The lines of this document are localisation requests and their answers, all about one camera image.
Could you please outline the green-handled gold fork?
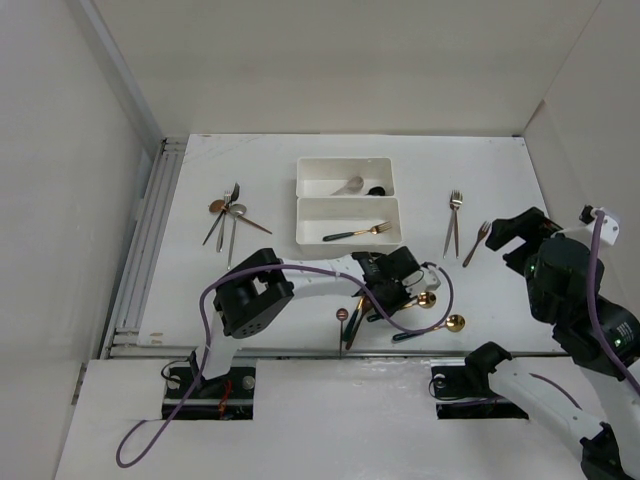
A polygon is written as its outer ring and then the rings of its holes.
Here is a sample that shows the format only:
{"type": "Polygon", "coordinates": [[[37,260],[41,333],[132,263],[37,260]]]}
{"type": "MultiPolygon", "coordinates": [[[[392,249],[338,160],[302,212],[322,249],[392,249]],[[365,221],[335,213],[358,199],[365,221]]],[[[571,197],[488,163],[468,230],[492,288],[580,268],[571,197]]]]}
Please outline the green-handled gold fork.
{"type": "Polygon", "coordinates": [[[346,238],[350,238],[358,235],[364,235],[364,234],[379,235],[391,230],[392,227],[393,225],[391,222],[384,222],[364,230],[340,232],[340,233],[326,235],[322,238],[322,241],[332,242],[332,241],[342,240],[342,239],[346,239],[346,238]]]}

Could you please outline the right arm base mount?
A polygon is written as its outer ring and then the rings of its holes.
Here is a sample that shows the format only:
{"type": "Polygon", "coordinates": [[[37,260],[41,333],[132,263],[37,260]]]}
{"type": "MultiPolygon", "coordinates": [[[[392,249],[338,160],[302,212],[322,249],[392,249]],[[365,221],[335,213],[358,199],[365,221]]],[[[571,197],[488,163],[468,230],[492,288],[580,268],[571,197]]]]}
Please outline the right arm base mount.
{"type": "Polygon", "coordinates": [[[529,419],[511,401],[482,386],[474,386],[463,365],[433,365],[428,388],[436,401],[439,420],[529,419]]]}

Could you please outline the silver long-handled spoon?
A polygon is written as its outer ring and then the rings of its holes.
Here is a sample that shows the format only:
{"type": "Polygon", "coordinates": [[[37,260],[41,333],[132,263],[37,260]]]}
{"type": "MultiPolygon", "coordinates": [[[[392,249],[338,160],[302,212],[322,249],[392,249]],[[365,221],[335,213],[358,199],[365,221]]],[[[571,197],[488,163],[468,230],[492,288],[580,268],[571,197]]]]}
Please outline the silver long-handled spoon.
{"type": "MultiPolygon", "coordinates": [[[[232,205],[230,207],[230,210],[232,212],[234,212],[234,213],[239,213],[240,215],[245,215],[246,212],[247,212],[247,208],[243,204],[234,204],[234,205],[232,205]]],[[[230,270],[232,268],[232,263],[233,263],[233,253],[234,253],[234,246],[235,246],[237,223],[238,223],[238,219],[232,217],[232,231],[231,231],[229,251],[228,251],[228,256],[227,256],[227,269],[228,270],[230,270]]]]}

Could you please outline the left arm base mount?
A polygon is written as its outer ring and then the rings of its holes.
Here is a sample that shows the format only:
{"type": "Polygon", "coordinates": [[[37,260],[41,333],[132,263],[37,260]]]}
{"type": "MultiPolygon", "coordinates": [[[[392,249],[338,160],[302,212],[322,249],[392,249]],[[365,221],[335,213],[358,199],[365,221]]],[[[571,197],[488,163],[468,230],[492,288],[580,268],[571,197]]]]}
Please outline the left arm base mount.
{"type": "MultiPolygon", "coordinates": [[[[166,420],[193,381],[192,369],[185,363],[170,362],[161,371],[165,381],[161,407],[166,420]]],[[[176,420],[244,421],[252,420],[256,368],[235,366],[221,377],[202,380],[175,416],[176,420]]]]}

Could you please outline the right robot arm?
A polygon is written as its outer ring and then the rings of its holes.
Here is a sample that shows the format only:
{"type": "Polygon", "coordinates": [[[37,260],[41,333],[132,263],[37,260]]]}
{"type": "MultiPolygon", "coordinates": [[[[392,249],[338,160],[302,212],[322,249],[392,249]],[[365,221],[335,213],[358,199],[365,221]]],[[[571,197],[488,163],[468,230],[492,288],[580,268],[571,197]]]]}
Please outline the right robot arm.
{"type": "Polygon", "coordinates": [[[588,479],[639,476],[639,321],[604,298],[602,247],[615,244],[618,221],[603,208],[584,207],[581,226],[561,228],[536,207],[496,219],[486,240],[497,251],[514,238],[523,243],[504,255],[523,276],[532,317],[551,326],[552,337],[595,390],[600,420],[538,384],[519,360],[494,342],[464,360],[463,381],[477,394],[497,394],[529,414],[575,455],[588,479]]]}

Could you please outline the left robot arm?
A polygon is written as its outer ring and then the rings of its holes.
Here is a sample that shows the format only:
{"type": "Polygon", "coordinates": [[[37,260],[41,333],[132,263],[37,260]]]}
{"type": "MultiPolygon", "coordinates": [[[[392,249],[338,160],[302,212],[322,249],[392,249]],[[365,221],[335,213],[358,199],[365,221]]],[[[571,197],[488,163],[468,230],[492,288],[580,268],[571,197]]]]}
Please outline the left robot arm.
{"type": "Polygon", "coordinates": [[[427,290],[427,274],[406,247],[306,261],[262,248],[200,294],[205,340],[190,361],[189,384],[201,396],[217,394],[239,342],[263,332],[293,300],[363,296],[389,319],[427,290]]]}

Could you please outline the copper spoon long handle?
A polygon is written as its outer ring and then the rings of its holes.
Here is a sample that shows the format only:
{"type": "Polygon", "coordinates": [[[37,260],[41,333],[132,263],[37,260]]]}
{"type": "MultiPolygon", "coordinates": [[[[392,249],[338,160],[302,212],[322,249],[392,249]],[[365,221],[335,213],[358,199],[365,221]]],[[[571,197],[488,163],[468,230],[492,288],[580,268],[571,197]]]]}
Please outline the copper spoon long handle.
{"type": "Polygon", "coordinates": [[[218,199],[215,200],[214,202],[212,202],[209,205],[209,212],[210,213],[219,213],[219,212],[224,212],[224,213],[229,213],[232,217],[237,218],[238,220],[240,220],[241,222],[244,222],[260,231],[263,231],[267,234],[272,234],[272,232],[270,230],[268,230],[267,228],[257,224],[256,222],[253,222],[252,220],[247,219],[244,215],[240,215],[239,213],[234,213],[230,210],[230,207],[222,200],[222,199],[218,199]]]}

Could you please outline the rose gold fork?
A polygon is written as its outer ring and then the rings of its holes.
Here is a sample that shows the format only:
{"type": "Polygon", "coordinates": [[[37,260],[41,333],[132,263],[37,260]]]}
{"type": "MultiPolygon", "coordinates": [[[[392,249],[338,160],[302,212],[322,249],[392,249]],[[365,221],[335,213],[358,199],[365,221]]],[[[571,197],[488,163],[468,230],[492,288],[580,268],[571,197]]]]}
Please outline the rose gold fork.
{"type": "Polygon", "coordinates": [[[471,261],[472,261],[472,259],[474,257],[474,254],[476,253],[478,247],[485,240],[485,238],[489,234],[490,230],[491,230],[491,223],[489,221],[485,221],[479,227],[479,229],[477,231],[477,235],[476,235],[476,240],[475,240],[472,248],[470,249],[469,253],[465,257],[463,263],[462,263],[462,267],[463,268],[467,268],[469,266],[469,264],[471,263],[471,261]]]}

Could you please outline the black round spoon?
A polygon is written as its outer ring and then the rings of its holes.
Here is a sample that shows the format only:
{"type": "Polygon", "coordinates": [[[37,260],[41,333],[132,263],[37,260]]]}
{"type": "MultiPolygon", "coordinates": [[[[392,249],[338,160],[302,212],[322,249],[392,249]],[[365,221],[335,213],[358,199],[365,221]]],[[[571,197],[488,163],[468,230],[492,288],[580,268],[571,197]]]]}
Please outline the black round spoon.
{"type": "Polygon", "coordinates": [[[385,196],[386,190],[382,186],[372,187],[368,192],[368,196],[385,196]]]}

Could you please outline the beige ceramic spoon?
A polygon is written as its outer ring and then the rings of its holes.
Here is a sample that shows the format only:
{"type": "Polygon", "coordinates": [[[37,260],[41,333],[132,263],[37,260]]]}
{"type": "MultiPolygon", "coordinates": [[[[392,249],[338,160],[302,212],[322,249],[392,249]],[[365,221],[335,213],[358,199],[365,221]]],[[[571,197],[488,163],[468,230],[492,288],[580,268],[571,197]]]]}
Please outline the beige ceramic spoon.
{"type": "Polygon", "coordinates": [[[358,194],[364,187],[364,179],[361,176],[350,178],[342,187],[332,193],[332,196],[358,194]]]}

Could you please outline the silver-handled black fork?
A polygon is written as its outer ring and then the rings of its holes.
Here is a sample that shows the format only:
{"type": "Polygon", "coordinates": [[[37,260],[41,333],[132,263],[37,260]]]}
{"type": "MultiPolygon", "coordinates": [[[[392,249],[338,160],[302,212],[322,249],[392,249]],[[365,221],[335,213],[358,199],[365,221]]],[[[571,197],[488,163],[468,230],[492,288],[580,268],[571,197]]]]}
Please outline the silver-handled black fork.
{"type": "MultiPolygon", "coordinates": [[[[226,208],[229,208],[231,204],[239,198],[239,193],[240,193],[240,185],[238,183],[235,183],[231,194],[229,195],[228,199],[225,202],[226,208]]],[[[220,231],[218,233],[218,238],[216,243],[216,251],[218,253],[220,253],[223,249],[226,217],[227,217],[227,211],[224,210],[222,212],[221,226],[220,226],[220,231]]]]}

